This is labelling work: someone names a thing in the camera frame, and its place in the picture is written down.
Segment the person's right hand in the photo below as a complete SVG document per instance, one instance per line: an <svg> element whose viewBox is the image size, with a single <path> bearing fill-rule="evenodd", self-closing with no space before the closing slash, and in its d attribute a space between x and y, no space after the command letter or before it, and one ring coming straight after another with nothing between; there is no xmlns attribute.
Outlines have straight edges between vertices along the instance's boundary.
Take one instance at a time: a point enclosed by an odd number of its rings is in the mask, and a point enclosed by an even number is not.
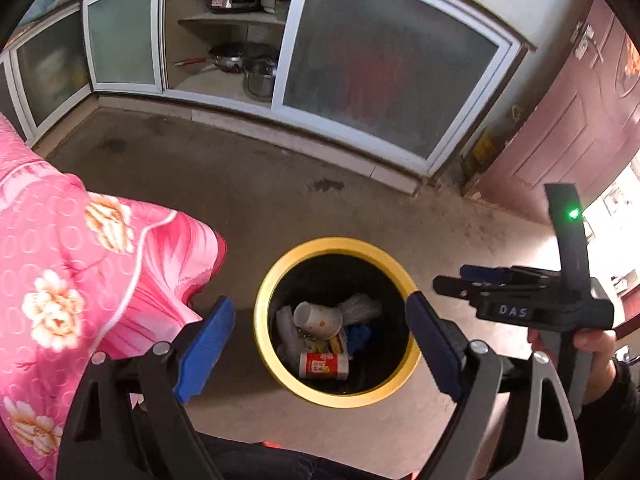
<svg viewBox="0 0 640 480"><path fill-rule="evenodd" d="M612 387L617 374L613 363L615 346L614 330L580 330L575 334L574 347L592 354L584 404L597 401Z"/></svg>

